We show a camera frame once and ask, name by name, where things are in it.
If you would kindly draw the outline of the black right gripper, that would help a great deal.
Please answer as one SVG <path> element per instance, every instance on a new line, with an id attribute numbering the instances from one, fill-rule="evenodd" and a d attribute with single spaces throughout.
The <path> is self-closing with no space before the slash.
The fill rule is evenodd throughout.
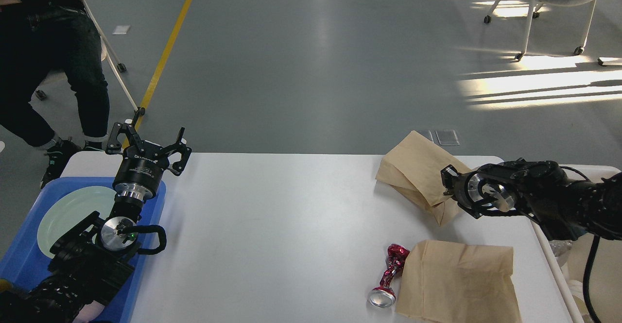
<path id="1" fill-rule="evenodd" d="M 448 165 L 442 168 L 440 174 L 444 195 L 454 198 L 458 206 L 472 217 L 484 215 L 484 179 L 478 171 L 461 174 L 454 165 Z"/>

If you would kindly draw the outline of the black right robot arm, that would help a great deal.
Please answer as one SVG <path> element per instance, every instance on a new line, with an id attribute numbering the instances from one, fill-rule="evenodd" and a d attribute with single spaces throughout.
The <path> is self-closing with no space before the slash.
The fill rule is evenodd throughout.
<path id="1" fill-rule="evenodd" d="M 524 159 L 485 164 L 461 174 L 441 170 L 445 195 L 475 219 L 522 215 L 535 222 L 548 240 L 594 239 L 584 270 L 583 293 L 589 316 L 599 322 L 589 298 L 589 278 L 600 239 L 622 238 L 621 175 L 592 182 L 586 175 L 570 179 L 569 167 L 554 161 Z"/>

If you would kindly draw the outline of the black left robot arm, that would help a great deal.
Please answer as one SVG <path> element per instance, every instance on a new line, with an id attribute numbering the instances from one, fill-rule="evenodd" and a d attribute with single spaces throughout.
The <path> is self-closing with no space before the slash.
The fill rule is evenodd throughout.
<path id="1" fill-rule="evenodd" d="M 1 293 L 3 323 L 71 323 L 87 305 L 108 305 L 134 273 L 135 255 L 156 255 L 167 245 L 160 225 L 140 225 L 144 204 L 157 195 L 166 170 L 181 175 L 191 148 L 180 128 L 173 144 L 141 139 L 131 122 L 116 122 L 106 154 L 122 155 L 112 183 L 115 201 L 106 219 L 93 211 L 51 246 L 50 276 L 24 296 Z"/>

